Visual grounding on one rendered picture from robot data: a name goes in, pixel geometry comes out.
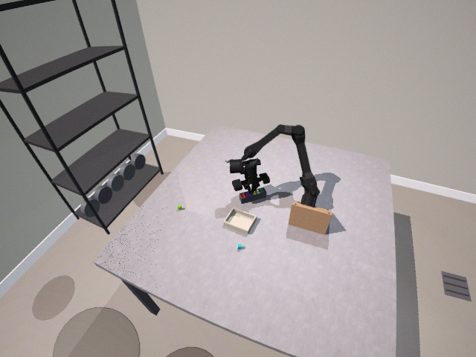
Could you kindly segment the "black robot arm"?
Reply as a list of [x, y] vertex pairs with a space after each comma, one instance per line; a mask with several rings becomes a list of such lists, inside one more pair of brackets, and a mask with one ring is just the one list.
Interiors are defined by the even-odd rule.
[[245, 173], [250, 175], [255, 174], [257, 172], [257, 165], [261, 165], [260, 159], [245, 160], [253, 158], [268, 142], [276, 138], [279, 134], [291, 135], [292, 140], [297, 147], [300, 165], [303, 172], [300, 181], [305, 190], [301, 199], [301, 204], [315, 207], [317, 197], [321, 192], [318, 189], [315, 177], [310, 170], [309, 159], [307, 157], [304, 143], [305, 129], [300, 125], [278, 125], [268, 135], [246, 147], [244, 150], [244, 156], [241, 159], [230, 159], [230, 173], [240, 173], [241, 175], [245, 175]]

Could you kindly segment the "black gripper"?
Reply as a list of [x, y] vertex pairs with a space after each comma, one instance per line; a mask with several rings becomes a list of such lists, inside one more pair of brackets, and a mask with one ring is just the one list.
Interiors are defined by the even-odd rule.
[[[270, 178], [268, 177], [267, 173], [259, 174], [259, 178], [257, 178], [257, 173], [252, 175], [245, 173], [244, 181], [240, 181], [239, 179], [233, 180], [232, 185], [235, 191], [241, 190], [242, 186], [244, 186], [244, 188], [251, 194], [251, 192], [253, 193], [260, 186], [260, 181], [263, 181], [263, 184], [270, 183]], [[250, 184], [252, 184], [251, 187]]]

